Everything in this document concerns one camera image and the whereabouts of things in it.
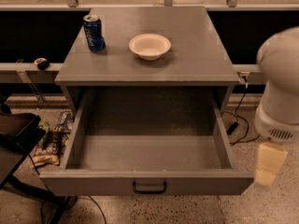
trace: white bowl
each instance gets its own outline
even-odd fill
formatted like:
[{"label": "white bowl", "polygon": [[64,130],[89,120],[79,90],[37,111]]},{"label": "white bowl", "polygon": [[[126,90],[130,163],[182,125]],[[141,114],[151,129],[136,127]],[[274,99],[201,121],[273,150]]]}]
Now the white bowl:
[{"label": "white bowl", "polygon": [[153,61],[170,50],[170,41],[161,35],[143,34],[134,37],[130,43],[130,50],[140,58]]}]

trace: drawer handle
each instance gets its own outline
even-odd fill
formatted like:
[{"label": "drawer handle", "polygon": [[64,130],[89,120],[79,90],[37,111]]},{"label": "drawer handle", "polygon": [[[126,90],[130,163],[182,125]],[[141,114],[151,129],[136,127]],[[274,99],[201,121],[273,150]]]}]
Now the drawer handle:
[{"label": "drawer handle", "polygon": [[163,189],[161,190],[138,190],[136,188],[136,182],[133,182],[133,191],[136,194],[163,194],[166,192],[167,185],[166,182],[163,182]]}]

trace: can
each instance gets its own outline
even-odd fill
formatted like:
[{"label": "can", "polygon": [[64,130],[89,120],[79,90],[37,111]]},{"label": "can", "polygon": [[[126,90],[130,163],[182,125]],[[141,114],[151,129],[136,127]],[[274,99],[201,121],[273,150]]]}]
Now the can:
[{"label": "can", "polygon": [[91,51],[102,50],[106,47],[105,39],[102,37],[102,22],[98,16],[86,15],[83,18],[83,28]]}]

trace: drawer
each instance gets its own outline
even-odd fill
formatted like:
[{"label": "drawer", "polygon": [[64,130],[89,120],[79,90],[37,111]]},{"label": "drawer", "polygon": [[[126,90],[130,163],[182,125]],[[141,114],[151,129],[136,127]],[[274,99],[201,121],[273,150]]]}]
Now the drawer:
[{"label": "drawer", "polygon": [[84,92],[59,171],[40,178],[56,195],[241,194],[212,87],[94,87]]}]

